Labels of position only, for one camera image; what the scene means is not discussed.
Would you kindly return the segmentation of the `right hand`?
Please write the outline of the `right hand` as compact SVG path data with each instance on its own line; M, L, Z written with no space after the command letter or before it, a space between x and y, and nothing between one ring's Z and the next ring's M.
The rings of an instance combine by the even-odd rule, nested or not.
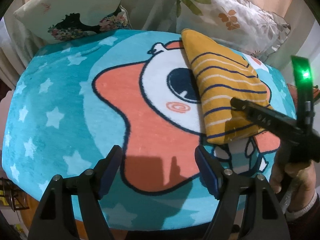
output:
M293 182L293 192L287 211L298 212L307 207L315 195L316 170L314 161L300 164L285 163L285 158L280 156L280 152L277 152L270 176L270 185L275 193L281 191L281 183L285 175L292 178Z

